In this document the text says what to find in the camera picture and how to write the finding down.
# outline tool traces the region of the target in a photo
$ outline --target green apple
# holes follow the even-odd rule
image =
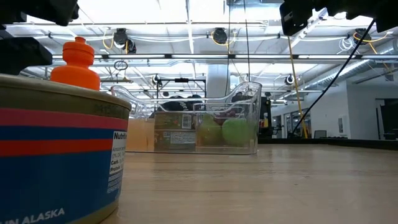
[[[198,137],[203,145],[221,145],[223,135],[221,126],[213,120],[210,114],[204,114],[202,122],[197,129]]]
[[[244,146],[249,143],[252,130],[244,118],[227,119],[222,128],[223,137],[230,146]]]

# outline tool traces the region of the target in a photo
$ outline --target clear plastic bin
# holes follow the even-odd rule
[[[245,82],[222,98],[138,99],[122,86],[114,96],[132,105],[126,151],[255,154],[261,106],[260,83]],[[167,111],[166,102],[190,111]]]

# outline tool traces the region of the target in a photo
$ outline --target ceiling light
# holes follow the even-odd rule
[[[213,38],[214,42],[217,44],[225,44],[228,40],[228,36],[226,35],[224,28],[216,28],[216,30],[212,32],[211,38]]]
[[[298,59],[347,59],[349,55],[299,55]]]
[[[149,54],[134,54],[134,55],[109,55],[112,59],[136,59],[136,58],[164,58],[165,55],[149,55]]]
[[[362,59],[398,59],[398,55],[363,55]]]
[[[292,85],[293,83],[294,83],[294,77],[292,75],[289,75],[285,78],[286,85]]]
[[[172,55],[172,58],[228,58],[228,55]]]
[[[62,55],[52,55],[53,59],[62,59]],[[102,58],[102,55],[94,55],[95,59]]]
[[[247,58],[248,55],[235,55],[235,58]],[[250,58],[255,59],[289,59],[289,55],[250,55]]]
[[[290,95],[292,93],[295,93],[296,91],[293,90],[261,90],[261,92],[270,92],[270,93],[289,93]],[[323,90],[299,90],[299,93],[321,93]]]

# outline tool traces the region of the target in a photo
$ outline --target orange water bottle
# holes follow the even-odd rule
[[[88,69],[94,63],[94,49],[82,37],[63,45],[62,58],[67,65],[51,71],[50,80],[92,90],[100,90],[100,77]]]

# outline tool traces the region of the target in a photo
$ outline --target wooden surface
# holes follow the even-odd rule
[[[398,152],[266,145],[257,156],[126,154],[103,223],[398,223]]]

